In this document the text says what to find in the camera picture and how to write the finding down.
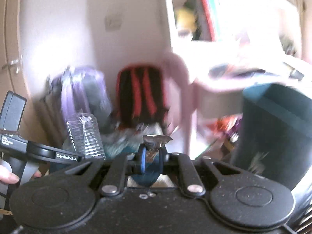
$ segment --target light switch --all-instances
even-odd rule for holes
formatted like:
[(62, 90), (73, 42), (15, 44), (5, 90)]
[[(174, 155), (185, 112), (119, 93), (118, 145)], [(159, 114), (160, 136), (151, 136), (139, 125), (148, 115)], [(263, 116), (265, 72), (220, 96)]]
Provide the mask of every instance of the light switch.
[(111, 13), (105, 16), (105, 30), (106, 31), (118, 31), (121, 29), (123, 21), (122, 13)]

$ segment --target clear plastic container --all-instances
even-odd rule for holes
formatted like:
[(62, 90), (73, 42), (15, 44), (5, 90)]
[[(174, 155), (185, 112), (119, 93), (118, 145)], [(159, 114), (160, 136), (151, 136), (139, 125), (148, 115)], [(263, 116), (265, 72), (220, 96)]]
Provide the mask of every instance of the clear plastic container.
[(69, 137), (76, 153), (86, 158), (106, 158), (96, 117), (89, 113), (77, 113), (66, 121)]

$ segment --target human hand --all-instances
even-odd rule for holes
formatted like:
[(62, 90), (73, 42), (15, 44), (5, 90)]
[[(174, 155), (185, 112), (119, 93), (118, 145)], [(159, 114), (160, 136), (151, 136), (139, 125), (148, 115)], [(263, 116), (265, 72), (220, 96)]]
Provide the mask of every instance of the human hand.
[[(36, 171), (34, 177), (41, 177), (40, 171)], [(0, 181), (7, 184), (16, 184), (19, 181), (19, 177), (14, 173), (9, 172), (7, 168), (0, 165)]]

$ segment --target red book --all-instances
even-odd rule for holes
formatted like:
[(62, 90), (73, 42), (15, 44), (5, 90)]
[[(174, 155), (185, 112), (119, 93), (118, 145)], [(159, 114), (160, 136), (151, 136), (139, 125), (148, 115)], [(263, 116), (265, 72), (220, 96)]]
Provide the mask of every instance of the red book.
[(201, 0), (201, 1), (202, 1), (202, 6), (203, 6), (203, 9), (204, 9), (204, 13), (205, 13), (207, 29), (209, 30), (210, 35), (211, 35), (211, 41), (216, 41), (214, 27), (213, 27), (213, 21), (212, 21), (212, 18), (210, 16), (208, 0)]

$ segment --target white wall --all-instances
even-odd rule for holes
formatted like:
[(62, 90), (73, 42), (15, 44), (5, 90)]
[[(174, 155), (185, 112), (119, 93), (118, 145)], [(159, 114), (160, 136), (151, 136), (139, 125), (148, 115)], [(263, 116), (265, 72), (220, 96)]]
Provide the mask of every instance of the white wall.
[(302, 32), (302, 59), (312, 65), (312, 0), (305, 1), (305, 20)]
[[(48, 75), (68, 65), (92, 65), (105, 73), (114, 98), (116, 76), (133, 62), (157, 62), (164, 48), (157, 0), (21, 0), (21, 48), (32, 96)], [(118, 31), (105, 31), (105, 16), (121, 13)]]

